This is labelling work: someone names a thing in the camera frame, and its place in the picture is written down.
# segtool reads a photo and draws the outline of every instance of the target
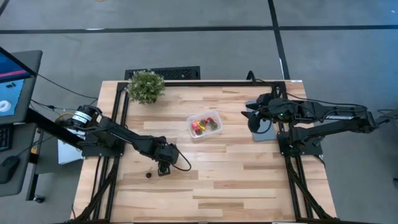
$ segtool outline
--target green plant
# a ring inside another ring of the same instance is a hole
[[[129,81],[127,92],[131,101],[150,104],[155,103],[158,96],[164,95],[164,80],[155,72],[145,70],[134,72]]]

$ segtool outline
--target wooden table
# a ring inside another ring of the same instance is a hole
[[[111,116],[118,82],[103,82],[98,107]],[[286,81],[287,91],[305,97],[302,82]],[[294,221],[284,158],[277,141],[254,142],[241,115],[245,102],[262,93],[264,86],[167,87],[154,105],[130,103],[126,124],[138,134],[165,136],[192,164],[190,172],[172,167],[171,175],[158,177],[157,163],[126,146],[120,160],[112,222],[270,222]],[[118,121],[121,116],[121,105]],[[223,122],[220,134],[194,141],[186,119],[217,110]],[[335,216],[323,164],[302,156],[309,191],[327,213]],[[97,158],[84,161],[74,209],[80,214],[91,198]],[[179,157],[177,165],[187,167]],[[145,174],[154,175],[147,179]],[[298,198],[305,217],[302,195]],[[103,197],[101,215],[107,195]]]

